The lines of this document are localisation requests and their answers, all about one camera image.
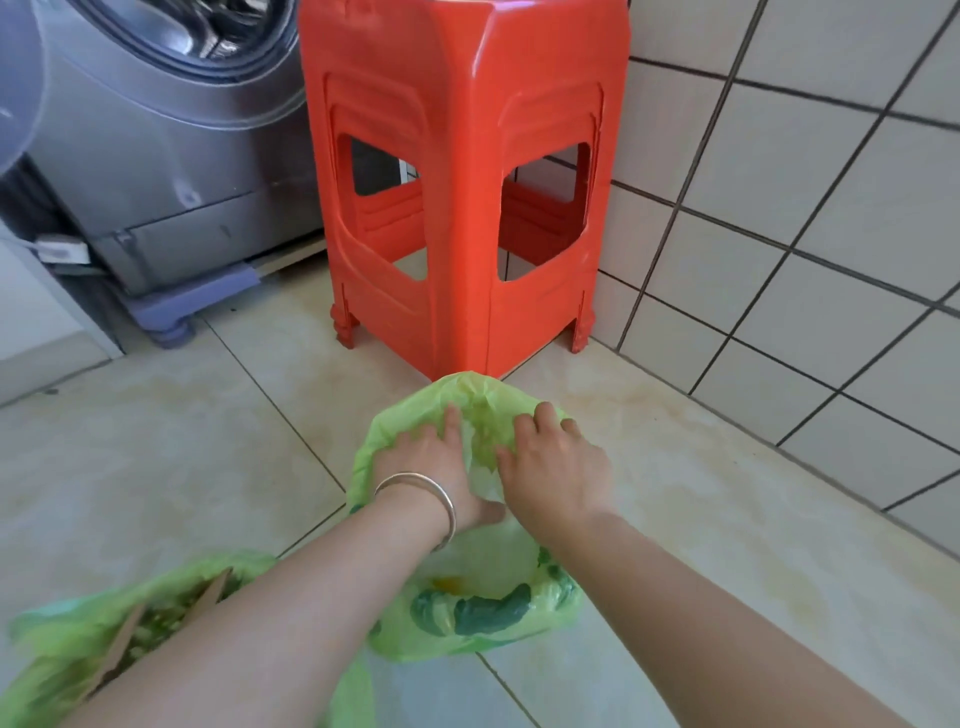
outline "person's right hand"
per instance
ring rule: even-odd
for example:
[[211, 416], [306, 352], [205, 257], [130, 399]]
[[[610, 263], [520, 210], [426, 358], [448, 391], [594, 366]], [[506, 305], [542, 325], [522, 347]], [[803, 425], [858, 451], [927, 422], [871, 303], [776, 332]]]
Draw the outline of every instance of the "person's right hand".
[[507, 506], [524, 528], [550, 548], [570, 529], [616, 512], [607, 454], [580, 434], [573, 420], [559, 422], [549, 402], [534, 416], [514, 419], [516, 454], [496, 449]]

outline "person's left hand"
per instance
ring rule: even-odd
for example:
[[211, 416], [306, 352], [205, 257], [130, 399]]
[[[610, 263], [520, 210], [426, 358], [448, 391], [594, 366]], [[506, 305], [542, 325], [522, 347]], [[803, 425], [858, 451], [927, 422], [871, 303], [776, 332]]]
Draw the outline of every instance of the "person's left hand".
[[[440, 483], [453, 501], [458, 532], [500, 522], [507, 513], [503, 503], [484, 500], [470, 492], [460, 438], [460, 410], [454, 404], [448, 405], [444, 413], [443, 439], [437, 435], [437, 428], [428, 423], [416, 430], [401, 432], [396, 436], [392, 448], [383, 449], [373, 456], [374, 487], [396, 473], [420, 473]], [[396, 483], [384, 488], [380, 494], [407, 487], [405, 483]], [[420, 490], [429, 494], [443, 508], [440, 499], [431, 491]]]

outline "wrist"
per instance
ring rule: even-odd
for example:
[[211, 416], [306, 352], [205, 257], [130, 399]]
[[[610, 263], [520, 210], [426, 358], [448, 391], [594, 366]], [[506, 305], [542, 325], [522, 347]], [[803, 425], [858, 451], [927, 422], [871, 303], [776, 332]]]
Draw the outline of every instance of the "wrist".
[[615, 511], [595, 511], [578, 514], [563, 523], [557, 523], [541, 541], [558, 559], [595, 543], [604, 534], [615, 530], [623, 517]]
[[377, 494], [374, 502], [407, 521], [411, 529], [423, 535], [431, 548], [449, 531], [450, 518], [444, 504], [415, 481], [400, 480], [387, 486]]

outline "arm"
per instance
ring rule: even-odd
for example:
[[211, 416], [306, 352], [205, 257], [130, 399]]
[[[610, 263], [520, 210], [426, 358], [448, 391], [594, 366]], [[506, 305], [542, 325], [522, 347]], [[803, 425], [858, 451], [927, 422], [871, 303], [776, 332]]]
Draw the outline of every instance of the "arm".
[[498, 452], [507, 505], [580, 583], [684, 728], [907, 724], [612, 507], [606, 454], [549, 404]]
[[[401, 472], [444, 485], [460, 528], [503, 518], [501, 503], [469, 492], [455, 408], [442, 440], [425, 425], [374, 458], [375, 482]], [[184, 628], [64, 725], [315, 725], [376, 618], [447, 528], [433, 494], [404, 483], [384, 489]]]

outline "hand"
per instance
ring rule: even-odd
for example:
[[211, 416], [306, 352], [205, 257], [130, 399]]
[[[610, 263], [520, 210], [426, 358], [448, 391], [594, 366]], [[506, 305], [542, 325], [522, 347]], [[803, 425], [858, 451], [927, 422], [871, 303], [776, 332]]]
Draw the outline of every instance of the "hand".
[[[467, 469], [464, 468], [463, 442], [460, 439], [460, 410], [450, 404], [444, 413], [444, 437], [437, 435], [431, 424], [416, 430], [401, 432], [392, 448], [386, 448], [373, 457], [373, 482], [382, 482], [396, 473], [420, 473], [440, 483], [453, 501], [457, 512], [457, 531], [466, 531], [478, 525], [489, 525], [503, 520], [507, 513], [503, 503], [483, 500], [470, 492]], [[423, 507], [439, 511], [444, 529], [448, 516], [441, 500], [433, 492], [416, 485], [416, 480], [396, 483], [380, 491], [380, 496], [394, 491], [417, 492]]]
[[541, 402], [534, 416], [514, 419], [516, 454], [496, 449], [503, 495], [517, 520], [538, 541], [556, 539], [596, 515], [614, 514], [607, 454], [580, 434], [573, 420]]

